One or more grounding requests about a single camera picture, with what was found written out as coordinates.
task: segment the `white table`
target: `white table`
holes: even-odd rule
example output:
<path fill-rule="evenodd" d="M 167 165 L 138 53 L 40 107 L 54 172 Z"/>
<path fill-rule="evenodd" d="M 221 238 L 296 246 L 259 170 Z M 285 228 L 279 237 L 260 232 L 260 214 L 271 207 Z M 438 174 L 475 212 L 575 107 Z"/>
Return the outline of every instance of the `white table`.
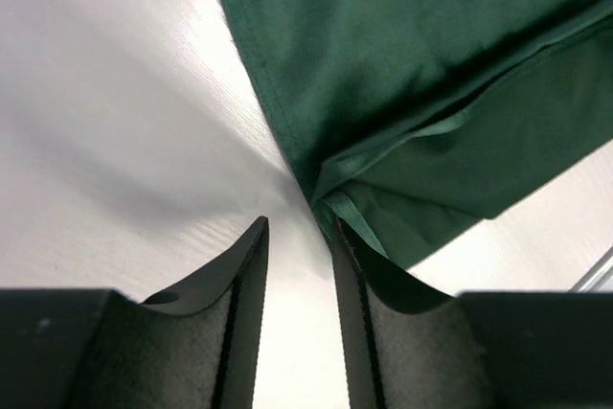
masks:
<path fill-rule="evenodd" d="M 217 0 L 0 12 L 0 286 L 141 301 L 269 216 L 254 406 L 347 408 L 329 251 Z M 413 272 L 450 293 L 566 289 L 613 243 L 612 173 L 613 145 Z"/>

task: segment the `black plastic part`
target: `black plastic part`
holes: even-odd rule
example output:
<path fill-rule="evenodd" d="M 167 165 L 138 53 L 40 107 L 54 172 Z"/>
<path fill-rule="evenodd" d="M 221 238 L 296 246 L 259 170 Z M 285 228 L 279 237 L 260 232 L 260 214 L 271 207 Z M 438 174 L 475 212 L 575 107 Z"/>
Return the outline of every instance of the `black plastic part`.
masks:
<path fill-rule="evenodd" d="M 467 293 L 460 303 L 504 407 L 613 407 L 613 296 Z"/>
<path fill-rule="evenodd" d="M 613 295 L 449 298 L 342 223 L 332 258 L 352 409 L 613 407 Z"/>
<path fill-rule="evenodd" d="M 112 290 L 0 290 L 0 407 L 251 407 L 267 261 L 260 217 L 143 305 Z"/>

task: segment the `curved black edge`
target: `curved black edge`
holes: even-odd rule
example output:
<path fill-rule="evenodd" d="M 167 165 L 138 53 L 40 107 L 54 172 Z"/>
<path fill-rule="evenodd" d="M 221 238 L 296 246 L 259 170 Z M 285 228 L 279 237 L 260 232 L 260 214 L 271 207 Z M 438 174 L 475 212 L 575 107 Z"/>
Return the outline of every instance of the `curved black edge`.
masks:
<path fill-rule="evenodd" d="M 260 216 L 221 255 L 183 280 L 149 296 L 143 306 L 170 315 L 188 315 L 211 306 L 245 271 L 260 239 L 265 236 L 267 240 L 267 234 L 268 219 Z"/>
<path fill-rule="evenodd" d="M 378 299 L 399 313 L 418 314 L 440 307 L 453 299 L 438 289 L 408 274 L 368 246 L 349 226 L 337 221 L 335 237 L 351 248 L 357 277 L 362 277 Z"/>
<path fill-rule="evenodd" d="M 340 235 L 331 245 L 345 369 L 352 409 L 385 409 L 366 281 Z"/>
<path fill-rule="evenodd" d="M 252 240 L 248 266 L 241 270 L 232 291 L 214 409 L 249 408 L 253 403 L 268 270 L 268 220 L 257 228 L 260 232 Z"/>
<path fill-rule="evenodd" d="M 430 311 L 450 297 L 378 255 L 340 220 L 331 252 L 350 405 L 352 409 L 385 409 L 369 291 L 388 308 L 404 314 Z"/>

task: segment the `green cloth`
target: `green cloth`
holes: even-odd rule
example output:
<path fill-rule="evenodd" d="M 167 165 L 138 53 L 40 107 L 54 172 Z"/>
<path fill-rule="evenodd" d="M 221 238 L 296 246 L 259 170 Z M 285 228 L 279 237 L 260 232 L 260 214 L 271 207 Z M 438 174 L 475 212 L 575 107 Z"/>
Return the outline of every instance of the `green cloth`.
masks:
<path fill-rule="evenodd" d="M 407 268 L 613 139 L 613 0 L 221 0 L 322 230 Z"/>

